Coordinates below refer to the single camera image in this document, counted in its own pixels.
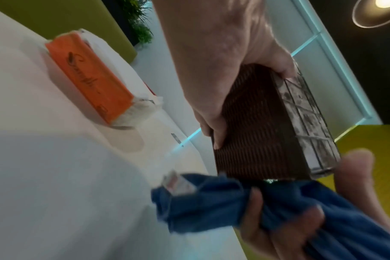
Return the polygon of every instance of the ceiling lamp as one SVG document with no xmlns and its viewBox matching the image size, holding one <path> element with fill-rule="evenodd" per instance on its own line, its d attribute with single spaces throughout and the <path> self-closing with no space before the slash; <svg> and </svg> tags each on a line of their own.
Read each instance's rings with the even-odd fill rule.
<svg viewBox="0 0 390 260">
<path fill-rule="evenodd" d="M 390 23 L 390 0 L 358 0 L 352 20 L 361 28 L 377 28 Z"/>
</svg>

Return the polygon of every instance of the green sofa backrest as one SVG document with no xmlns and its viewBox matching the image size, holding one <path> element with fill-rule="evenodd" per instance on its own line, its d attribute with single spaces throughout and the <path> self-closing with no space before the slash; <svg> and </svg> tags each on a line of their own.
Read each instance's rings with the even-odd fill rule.
<svg viewBox="0 0 390 260">
<path fill-rule="evenodd" d="M 101 0 L 0 0 L 0 11 L 47 39 L 86 29 L 128 63 L 136 51 Z"/>
</svg>

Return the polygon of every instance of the green plant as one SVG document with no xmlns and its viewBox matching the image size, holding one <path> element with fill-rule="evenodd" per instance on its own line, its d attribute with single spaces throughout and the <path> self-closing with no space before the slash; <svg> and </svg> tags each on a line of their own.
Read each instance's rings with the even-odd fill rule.
<svg viewBox="0 0 390 260">
<path fill-rule="evenodd" d="M 150 7 L 146 7 L 146 0 L 117 0 L 121 7 L 125 18 L 131 24 L 138 40 L 141 44 L 150 43 L 152 41 L 153 34 L 147 26 L 148 16 L 146 11 Z"/>
</svg>

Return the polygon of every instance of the woven basket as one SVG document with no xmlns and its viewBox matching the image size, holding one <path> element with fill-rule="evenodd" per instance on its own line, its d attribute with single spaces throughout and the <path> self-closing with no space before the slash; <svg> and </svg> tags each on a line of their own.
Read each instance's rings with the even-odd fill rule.
<svg viewBox="0 0 390 260">
<path fill-rule="evenodd" d="M 301 74 L 284 80 L 261 65 L 242 66 L 222 114 L 228 135 L 214 151 L 220 174 L 316 179 L 328 175 L 340 159 Z"/>
</svg>

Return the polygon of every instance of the yellow wall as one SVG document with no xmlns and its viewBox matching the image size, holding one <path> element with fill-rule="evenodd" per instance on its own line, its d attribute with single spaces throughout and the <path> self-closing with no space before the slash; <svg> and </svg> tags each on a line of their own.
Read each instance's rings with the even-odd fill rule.
<svg viewBox="0 0 390 260">
<path fill-rule="evenodd" d="M 383 208 L 390 216 L 390 126 L 357 126 L 338 140 L 337 145 L 341 154 L 361 147 L 375 154 L 375 190 Z M 322 178 L 320 182 L 334 189 L 332 176 Z M 264 259 L 258 257 L 243 242 L 241 246 L 248 260 Z"/>
</svg>

